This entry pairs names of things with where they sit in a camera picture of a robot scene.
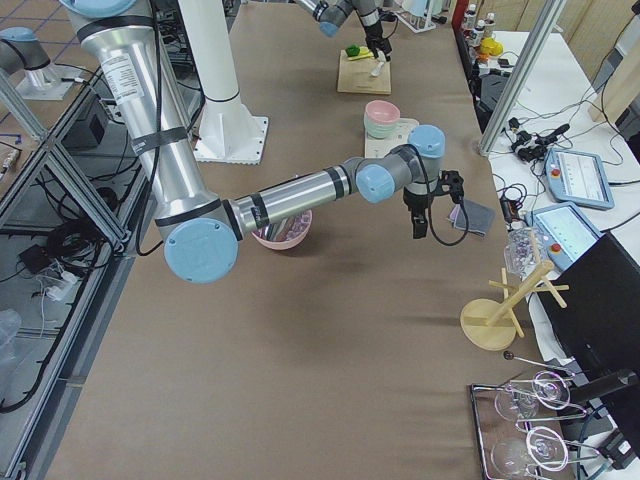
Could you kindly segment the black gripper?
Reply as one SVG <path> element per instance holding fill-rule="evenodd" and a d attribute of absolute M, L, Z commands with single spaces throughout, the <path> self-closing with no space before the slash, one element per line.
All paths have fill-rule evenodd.
<path fill-rule="evenodd" d="M 449 196 L 454 204 L 464 200 L 464 179 L 455 170 L 441 170 L 429 184 L 415 182 L 403 189 L 403 201 L 411 213 L 412 236 L 425 238 L 428 233 L 427 209 L 433 200 L 440 196 Z"/>
<path fill-rule="evenodd" d="M 378 50 L 382 50 L 384 59 L 390 61 L 392 49 L 388 46 L 388 41 L 384 37 L 381 23 L 375 22 L 371 25 L 365 25 L 363 29 L 365 32 L 366 45 L 371 50 L 372 58 L 375 61 L 379 61 L 380 52 Z"/>

